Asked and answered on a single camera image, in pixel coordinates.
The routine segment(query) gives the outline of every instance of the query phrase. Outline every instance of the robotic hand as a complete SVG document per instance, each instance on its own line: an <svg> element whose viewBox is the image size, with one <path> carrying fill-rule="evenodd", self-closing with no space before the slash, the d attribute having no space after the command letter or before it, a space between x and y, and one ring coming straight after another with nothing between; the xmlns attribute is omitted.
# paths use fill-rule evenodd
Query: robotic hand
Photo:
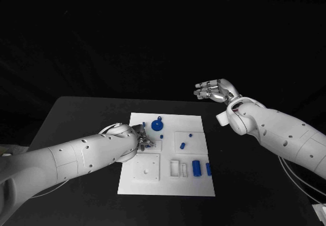
<svg viewBox="0 0 326 226"><path fill-rule="evenodd" d="M193 94L228 105L216 115L222 126L239 135L252 135L280 157L297 163L326 179L326 136L307 123L242 97L225 79L196 84Z"/></svg>
<svg viewBox="0 0 326 226"><path fill-rule="evenodd" d="M115 123L97 135L0 157L0 225L35 194L114 162L128 161L146 145L154 143L143 125Z"/></svg>

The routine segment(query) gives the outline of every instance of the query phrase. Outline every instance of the black table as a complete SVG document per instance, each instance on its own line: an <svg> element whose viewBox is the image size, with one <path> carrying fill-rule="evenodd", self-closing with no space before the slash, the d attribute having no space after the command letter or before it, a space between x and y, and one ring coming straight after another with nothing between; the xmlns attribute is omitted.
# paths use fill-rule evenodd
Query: black table
<svg viewBox="0 0 326 226"><path fill-rule="evenodd" d="M97 134L115 122L128 124L131 112L200 115L216 197L118 195L115 163L30 199L4 225L320 225L277 156L252 136L219 125L215 115L225 108L199 101L61 97L30 150Z"/></svg>

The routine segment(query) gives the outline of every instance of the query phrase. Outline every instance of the blue disc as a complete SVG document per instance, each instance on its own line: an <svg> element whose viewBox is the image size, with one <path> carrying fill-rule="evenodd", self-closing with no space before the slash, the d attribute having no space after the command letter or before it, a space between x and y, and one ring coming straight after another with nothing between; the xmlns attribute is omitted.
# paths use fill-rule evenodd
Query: blue disc
<svg viewBox="0 0 326 226"><path fill-rule="evenodd" d="M159 116L157 120L151 122L151 129L160 131L163 129L162 117Z"/></svg>

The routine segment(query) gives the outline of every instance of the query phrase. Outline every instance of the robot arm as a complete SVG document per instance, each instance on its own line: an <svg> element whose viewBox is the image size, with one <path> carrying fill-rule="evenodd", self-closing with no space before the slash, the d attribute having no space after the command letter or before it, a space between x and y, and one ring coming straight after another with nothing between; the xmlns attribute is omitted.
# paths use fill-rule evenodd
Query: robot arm
<svg viewBox="0 0 326 226"><path fill-rule="evenodd" d="M153 142L143 125L117 123L105 134L0 157L0 225L40 191L117 161L125 162L144 145L153 146Z"/></svg>
<svg viewBox="0 0 326 226"><path fill-rule="evenodd" d="M203 82L199 87L193 93L199 99L211 98L228 105L226 111L216 115L221 125L229 124L239 135L252 135L275 155L326 179L325 134L293 116L242 97L225 79Z"/></svg>

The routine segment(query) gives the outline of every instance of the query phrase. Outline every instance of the cable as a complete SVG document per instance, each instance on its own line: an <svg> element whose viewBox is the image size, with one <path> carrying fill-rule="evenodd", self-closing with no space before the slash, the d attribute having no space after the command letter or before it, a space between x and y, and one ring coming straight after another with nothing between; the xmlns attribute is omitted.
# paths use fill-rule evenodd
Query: cable
<svg viewBox="0 0 326 226"><path fill-rule="evenodd" d="M110 129L111 126L107 126L107 127L101 130L101 132L100 132L98 134L101 134L107 129ZM40 194L40 195L37 195L37 196L30 197L30 199L37 198L37 197L40 197L40 196L49 194L49 193L53 192L61 186L58 186L53 190L50 190L50 191L46 192L45 194Z"/></svg>
<svg viewBox="0 0 326 226"><path fill-rule="evenodd" d="M53 190L50 190L50 191L46 192L45 194L40 194L40 195L37 195L37 196L30 197L30 199L37 198L37 197L40 197L40 196L49 194L49 193L53 192L59 187L56 187Z"/></svg>
<svg viewBox="0 0 326 226"><path fill-rule="evenodd" d="M284 169L284 171L286 171L286 173L287 173L287 176L288 176L288 178L291 179L291 177L290 177L290 175L288 175L288 172L287 172L287 170L286 170L286 168L284 168L284 165L283 165L283 162L281 162L281 159L280 159L280 156L278 156L278 160L280 160L280 164L281 164L281 167L283 167L283 169ZM297 185L297 187L299 187L299 189L301 190L301 192L320 204L320 205L323 205L325 207L326 207L326 205L317 200L317 199L314 199L312 196L310 196L310 194L300 188L300 186Z"/></svg>
<svg viewBox="0 0 326 226"><path fill-rule="evenodd" d="M319 191L309 183L306 183L306 181L296 175L296 173L291 171L290 166L288 166L287 162L284 161L284 159L283 159L283 162L286 163L287 169L290 170L291 174L299 178L299 180L300 180L307 186L310 186L320 194L323 194L323 195L326 196L326 194L325 194L322 191Z"/></svg>

